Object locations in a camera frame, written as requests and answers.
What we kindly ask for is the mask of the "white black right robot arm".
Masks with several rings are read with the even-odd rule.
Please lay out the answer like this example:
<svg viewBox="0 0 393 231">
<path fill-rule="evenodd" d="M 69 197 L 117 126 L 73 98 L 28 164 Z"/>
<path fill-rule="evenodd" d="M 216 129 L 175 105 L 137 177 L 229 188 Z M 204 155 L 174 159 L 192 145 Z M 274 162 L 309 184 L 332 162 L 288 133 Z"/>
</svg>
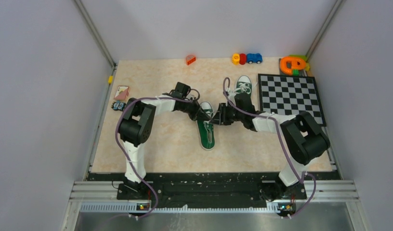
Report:
<svg viewBox="0 0 393 231">
<path fill-rule="evenodd" d="M 310 162 L 330 148 L 329 138 L 309 112 L 279 115 L 257 111 L 246 93 L 236 94 L 233 100 L 221 103 L 210 120 L 211 124 L 223 126 L 234 122 L 241 122 L 254 132 L 277 135 L 288 162 L 275 184 L 275 193 L 280 198 L 293 194 L 294 185 L 303 181 Z"/>
</svg>

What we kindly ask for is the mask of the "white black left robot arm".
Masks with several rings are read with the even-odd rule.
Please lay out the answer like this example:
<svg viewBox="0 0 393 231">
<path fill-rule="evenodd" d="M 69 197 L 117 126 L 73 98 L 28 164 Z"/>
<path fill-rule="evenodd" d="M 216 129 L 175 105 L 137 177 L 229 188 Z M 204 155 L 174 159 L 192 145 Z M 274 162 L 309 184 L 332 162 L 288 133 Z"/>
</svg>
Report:
<svg viewBox="0 0 393 231">
<path fill-rule="evenodd" d="M 177 82 L 170 92 L 155 97 L 130 98 L 118 120 L 115 139 L 126 157 L 126 172 L 123 180 L 128 192 L 135 199 L 146 195 L 144 177 L 144 146 L 148 141 L 154 119 L 165 112 L 186 113 L 192 121 L 209 121 L 211 115 L 202 109 L 198 97 L 191 97 L 191 87 Z"/>
</svg>

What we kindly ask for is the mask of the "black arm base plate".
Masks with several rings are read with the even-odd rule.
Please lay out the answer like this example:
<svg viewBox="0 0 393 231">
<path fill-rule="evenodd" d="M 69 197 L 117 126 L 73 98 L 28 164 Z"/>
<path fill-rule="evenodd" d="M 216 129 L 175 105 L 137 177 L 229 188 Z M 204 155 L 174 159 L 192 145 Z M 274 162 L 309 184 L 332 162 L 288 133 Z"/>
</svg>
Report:
<svg viewBox="0 0 393 231">
<path fill-rule="evenodd" d="M 296 183 L 285 187 L 279 182 L 277 173 L 148 173 L 147 185 L 141 184 L 134 191 L 124 184 L 122 173 L 90 173 L 87 181 L 109 181 L 117 190 L 119 200 L 145 199 L 157 202 L 158 208 L 237 209 L 265 208 L 275 200 L 306 200 L 322 180 L 336 180 L 337 174 L 316 172 L 316 181 Z"/>
</svg>

